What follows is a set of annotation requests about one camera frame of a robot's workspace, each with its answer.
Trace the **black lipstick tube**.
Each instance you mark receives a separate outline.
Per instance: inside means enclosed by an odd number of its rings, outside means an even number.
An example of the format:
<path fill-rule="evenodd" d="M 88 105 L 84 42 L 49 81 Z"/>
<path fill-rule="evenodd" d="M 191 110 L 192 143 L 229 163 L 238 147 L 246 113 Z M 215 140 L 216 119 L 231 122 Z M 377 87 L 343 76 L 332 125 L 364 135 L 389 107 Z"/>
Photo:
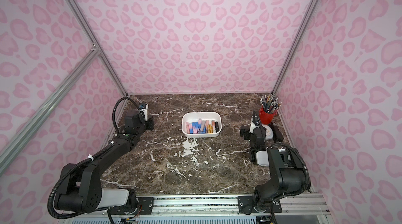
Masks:
<path fill-rule="evenodd" d="M 215 131 L 218 133 L 219 132 L 219 130 L 220 130 L 220 128 L 219 128 L 219 122 L 215 122 Z"/>

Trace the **gold glitter lipstick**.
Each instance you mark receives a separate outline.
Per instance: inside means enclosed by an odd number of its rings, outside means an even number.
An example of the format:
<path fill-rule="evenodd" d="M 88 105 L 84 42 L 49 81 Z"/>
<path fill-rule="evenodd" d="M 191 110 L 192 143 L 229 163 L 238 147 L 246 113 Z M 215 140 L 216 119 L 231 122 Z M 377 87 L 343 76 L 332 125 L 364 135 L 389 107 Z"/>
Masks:
<path fill-rule="evenodd" d="M 212 134 L 212 133 L 213 133 L 213 126 L 212 126 L 212 124 L 207 124 L 206 130 L 207 130 L 207 133 L 208 133 L 208 134 Z"/>

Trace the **pink lip gloss tube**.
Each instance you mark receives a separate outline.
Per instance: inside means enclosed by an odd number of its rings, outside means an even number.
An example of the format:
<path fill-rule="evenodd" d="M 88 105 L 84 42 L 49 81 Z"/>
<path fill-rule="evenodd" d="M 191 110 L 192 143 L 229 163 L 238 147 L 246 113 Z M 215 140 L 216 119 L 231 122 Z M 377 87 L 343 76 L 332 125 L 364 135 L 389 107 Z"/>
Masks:
<path fill-rule="evenodd" d="M 189 122 L 186 122 L 186 133 L 187 133 L 187 134 L 190 134 L 190 133 L 191 133 L 191 131 L 190 131 L 190 126 L 189 126 Z"/>

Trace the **silver lipstick tube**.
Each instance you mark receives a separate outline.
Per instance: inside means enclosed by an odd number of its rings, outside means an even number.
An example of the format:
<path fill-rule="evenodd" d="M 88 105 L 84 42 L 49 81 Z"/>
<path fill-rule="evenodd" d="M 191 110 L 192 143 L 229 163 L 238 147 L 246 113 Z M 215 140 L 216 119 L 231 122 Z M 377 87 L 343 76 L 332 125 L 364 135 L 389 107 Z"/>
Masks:
<path fill-rule="evenodd" d="M 200 133 L 204 134 L 206 132 L 206 121 L 203 120 L 200 127 Z"/>

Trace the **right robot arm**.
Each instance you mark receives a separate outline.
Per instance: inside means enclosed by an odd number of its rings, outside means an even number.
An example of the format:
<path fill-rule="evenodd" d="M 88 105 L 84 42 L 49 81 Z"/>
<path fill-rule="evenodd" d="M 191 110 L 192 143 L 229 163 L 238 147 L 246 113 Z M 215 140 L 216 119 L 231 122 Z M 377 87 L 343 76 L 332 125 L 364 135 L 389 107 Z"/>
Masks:
<path fill-rule="evenodd" d="M 250 143 L 250 161 L 268 166 L 270 178 L 256 186 L 251 196 L 238 197 L 241 214 L 281 213 L 281 199 L 300 195 L 311 186 L 307 165 L 299 151 L 282 142 L 275 142 L 267 147 L 266 135 L 267 128 L 254 111 L 251 125 L 242 126 L 240 136 Z"/>

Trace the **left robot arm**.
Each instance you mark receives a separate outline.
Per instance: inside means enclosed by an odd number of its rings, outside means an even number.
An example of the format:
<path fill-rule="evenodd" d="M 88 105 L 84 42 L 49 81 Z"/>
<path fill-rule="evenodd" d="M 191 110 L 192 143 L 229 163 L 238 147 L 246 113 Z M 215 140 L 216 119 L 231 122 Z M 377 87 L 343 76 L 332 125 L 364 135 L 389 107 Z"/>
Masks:
<path fill-rule="evenodd" d="M 123 129 L 120 130 L 115 114 L 117 107 L 125 100 L 131 102 L 136 111 L 125 116 Z M 103 188 L 100 178 L 112 164 L 136 147 L 146 131 L 154 129 L 148 108 L 147 103 L 137 104 L 129 97 L 116 102 L 112 111 L 116 135 L 99 152 L 88 155 L 79 163 L 69 163 L 63 167 L 47 201 L 50 216 L 55 219 L 69 219 L 102 210 L 108 216 L 141 212 L 135 190 Z"/>

